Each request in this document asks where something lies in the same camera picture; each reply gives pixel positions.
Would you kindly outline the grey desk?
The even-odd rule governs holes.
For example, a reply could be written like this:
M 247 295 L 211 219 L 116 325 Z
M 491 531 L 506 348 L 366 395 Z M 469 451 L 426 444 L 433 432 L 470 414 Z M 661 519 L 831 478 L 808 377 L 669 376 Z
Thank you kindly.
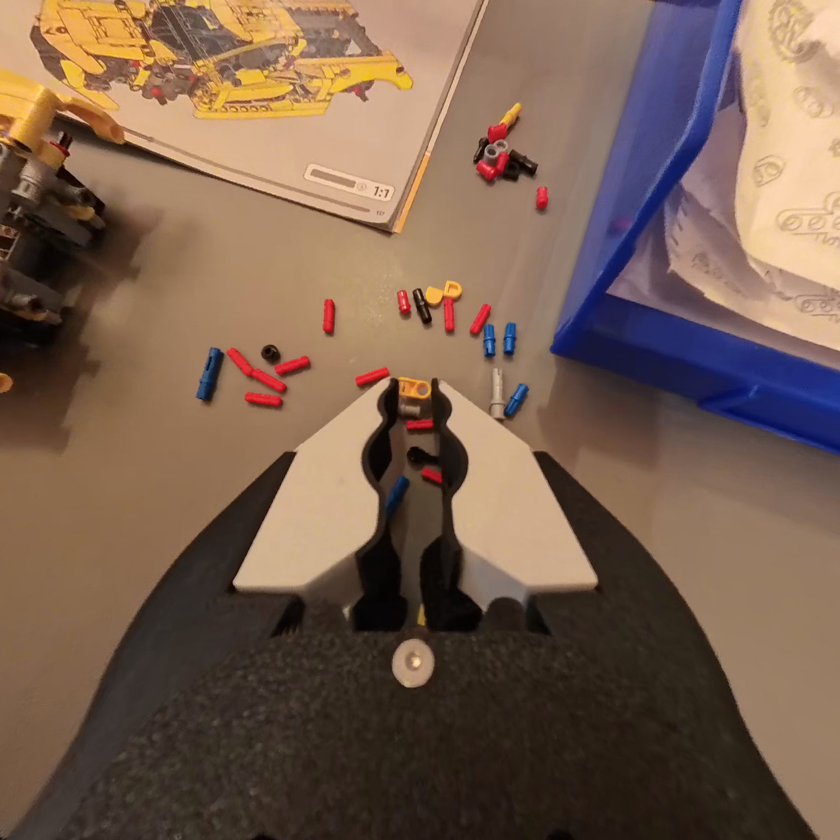
M 752 736 L 820 838 L 838 838 L 838 457 L 707 413 L 676 396 L 552 355 L 587 218 L 623 110 L 651 2 L 490 2 L 399 245 L 443 200 L 478 234 L 462 266 L 525 317 L 506 386 L 530 394 L 512 423 L 644 544 L 712 646 Z M 480 140 L 502 129 L 535 177 L 488 181 Z M 2 834 L 35 802 L 86 715 L 112 652 L 186 545 L 283 451 L 359 394 L 322 365 L 282 380 L 253 413 L 253 380 L 224 358 L 196 398 L 210 348 L 263 361 L 255 317 L 225 255 L 224 211 L 250 194 L 369 227 L 79 138 L 71 170 L 104 199 L 109 236 L 81 267 L 57 342 L 11 355 L 2 397 Z M 548 190 L 537 209 L 538 189 Z M 490 374 L 432 371 L 479 405 Z

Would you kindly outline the scattered red toy pins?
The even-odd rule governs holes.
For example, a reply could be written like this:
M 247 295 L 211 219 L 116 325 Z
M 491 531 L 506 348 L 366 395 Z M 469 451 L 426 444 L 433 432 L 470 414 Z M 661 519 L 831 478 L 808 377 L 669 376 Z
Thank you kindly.
M 513 414 L 506 414 L 511 397 L 502 389 L 501 373 L 493 371 L 513 363 L 507 352 L 514 344 L 513 328 L 505 323 L 520 321 L 524 334 L 525 317 L 502 314 L 501 294 L 481 273 L 472 276 L 477 287 L 457 301 L 453 284 L 466 284 L 468 277 L 447 259 L 465 259 L 469 244 L 455 240 L 478 234 L 479 268 L 488 268 L 490 257 L 482 248 L 505 250 L 508 236 L 517 238 L 516 232 L 507 227 L 507 218 L 496 224 L 489 217 L 488 229 L 480 232 L 469 214 L 461 228 L 456 211 L 445 211 L 441 198 L 432 210 L 441 216 L 433 220 L 426 214 L 426 233 L 399 245 L 377 230 L 341 233 L 337 219 L 283 208 L 265 196 L 233 198 L 224 211 L 232 229 L 224 249 L 238 261 L 234 285 L 245 295 L 245 302 L 230 305 L 238 324 L 233 344 L 247 332 L 245 321 L 251 317 L 262 343 L 275 343 L 270 326 L 280 326 L 284 337 L 295 340 L 294 348 L 270 353 L 259 363 L 251 360 L 253 383 L 246 391 L 271 400 L 268 405 L 262 397 L 257 403 L 248 398 L 251 412 L 279 411 L 280 395 L 267 378 L 294 377 L 308 370 L 310 361 L 322 365 L 326 385 L 337 385 L 341 393 L 350 382 L 369 390 L 386 373 L 430 380 L 438 375 L 432 369 L 439 362 L 465 372 L 477 361 L 478 344 L 489 345 L 489 324 L 495 322 L 496 356 L 482 350 L 479 361 L 479 372 L 490 373 L 490 395 L 480 396 L 479 405 L 489 408 L 499 427 L 512 420 Z

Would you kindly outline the toy car instruction booklet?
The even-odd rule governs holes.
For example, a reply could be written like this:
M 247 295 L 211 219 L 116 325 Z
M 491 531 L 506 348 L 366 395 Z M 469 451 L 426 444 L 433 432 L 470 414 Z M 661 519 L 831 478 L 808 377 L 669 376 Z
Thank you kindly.
M 422 178 L 487 2 L 2 2 L 2 68 L 128 144 L 384 230 Z

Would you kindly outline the crumpled white printed paper bags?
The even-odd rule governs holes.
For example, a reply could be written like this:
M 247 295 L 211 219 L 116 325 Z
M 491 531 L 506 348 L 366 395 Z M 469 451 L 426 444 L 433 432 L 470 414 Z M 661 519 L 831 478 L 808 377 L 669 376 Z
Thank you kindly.
M 838 351 L 839 3 L 744 2 L 739 93 L 665 207 L 668 267 L 702 297 Z

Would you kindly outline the yellow toy brick car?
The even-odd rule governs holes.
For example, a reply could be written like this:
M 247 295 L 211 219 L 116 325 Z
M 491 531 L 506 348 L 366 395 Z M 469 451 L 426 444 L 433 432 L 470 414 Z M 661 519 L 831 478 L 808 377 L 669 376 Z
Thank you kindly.
M 53 132 L 54 121 L 67 115 L 101 140 L 124 142 L 123 129 L 98 106 L 2 71 L 3 343 L 39 346 L 54 339 L 68 307 L 66 268 L 106 228 L 103 201 L 68 172 L 71 135 Z

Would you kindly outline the blue storage bin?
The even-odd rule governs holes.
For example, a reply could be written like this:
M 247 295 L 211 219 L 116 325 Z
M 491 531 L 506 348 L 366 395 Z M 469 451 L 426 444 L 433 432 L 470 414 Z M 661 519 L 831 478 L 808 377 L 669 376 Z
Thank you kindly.
M 722 102 L 740 2 L 656 3 L 639 50 L 560 321 L 553 354 L 671 392 L 702 410 L 838 454 L 839 373 L 831 353 L 670 287 L 669 301 L 618 294 L 668 275 L 664 206 Z

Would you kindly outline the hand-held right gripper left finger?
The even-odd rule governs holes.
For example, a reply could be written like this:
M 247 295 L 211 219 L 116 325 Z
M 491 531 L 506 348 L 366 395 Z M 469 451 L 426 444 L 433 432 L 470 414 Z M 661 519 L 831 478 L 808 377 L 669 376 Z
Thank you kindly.
M 349 606 L 359 630 L 402 627 L 402 566 L 381 487 L 397 404 L 397 380 L 381 380 L 297 447 L 234 577 L 236 592 Z

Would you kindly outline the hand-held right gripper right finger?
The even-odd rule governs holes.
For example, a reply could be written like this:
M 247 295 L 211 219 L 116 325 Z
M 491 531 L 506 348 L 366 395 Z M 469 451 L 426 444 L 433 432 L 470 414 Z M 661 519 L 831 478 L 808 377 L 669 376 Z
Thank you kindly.
M 591 592 L 597 575 L 538 454 L 451 385 L 432 381 L 442 520 L 423 552 L 426 625 L 471 631 L 494 602 Z

